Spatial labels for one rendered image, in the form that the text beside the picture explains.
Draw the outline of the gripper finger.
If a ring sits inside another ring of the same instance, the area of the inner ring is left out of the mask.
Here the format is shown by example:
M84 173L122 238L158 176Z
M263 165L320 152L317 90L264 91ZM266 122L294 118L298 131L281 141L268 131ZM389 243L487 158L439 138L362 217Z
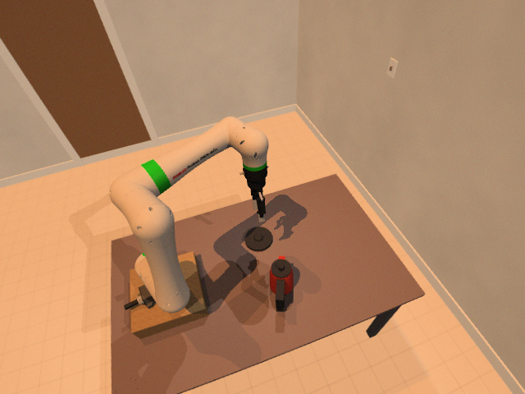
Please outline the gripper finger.
M253 190L251 190L251 195L252 195L252 199L253 199L253 210L256 210L258 209L258 206L257 206L257 200L254 198L254 193L253 193Z
M256 197L256 192L255 190L253 190L253 193L254 193L254 198L257 200L257 206L258 206L258 211L257 211L257 214L258 214L258 221L259 222L264 222L265 221L265 213L266 213L266 209L265 209L265 197L263 197L263 194L261 194L261 191L258 192L259 193L259 197Z

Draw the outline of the red kettle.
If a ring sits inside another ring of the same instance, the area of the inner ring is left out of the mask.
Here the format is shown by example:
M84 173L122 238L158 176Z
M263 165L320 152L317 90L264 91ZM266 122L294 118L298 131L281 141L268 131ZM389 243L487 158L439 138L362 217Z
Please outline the red kettle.
M285 256L272 263L270 269L270 288L276 294L276 311L284 312L285 296L289 294L294 285L293 270Z

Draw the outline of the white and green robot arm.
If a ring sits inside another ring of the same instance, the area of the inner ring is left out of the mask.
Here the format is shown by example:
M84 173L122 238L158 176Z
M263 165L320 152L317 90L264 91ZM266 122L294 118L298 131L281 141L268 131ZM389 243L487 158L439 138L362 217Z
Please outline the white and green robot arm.
M126 217L143 251L135 271L144 285L139 287L137 299L124 305L125 310L143 303L150 309L156 301L163 311L176 313L188 304L190 291L176 252L174 215L158 196L230 147L241 154L240 175L249 181L266 178L267 137L238 118L226 117L190 142L139 165L111 184L110 199Z

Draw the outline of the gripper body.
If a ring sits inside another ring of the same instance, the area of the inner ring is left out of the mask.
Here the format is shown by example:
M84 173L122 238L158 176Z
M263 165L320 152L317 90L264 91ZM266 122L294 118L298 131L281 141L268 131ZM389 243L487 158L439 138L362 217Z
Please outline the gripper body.
M262 188L266 185L266 178L261 181L249 181L247 180L247 185L250 189L255 190L256 196L259 197L259 193L261 191L262 194Z

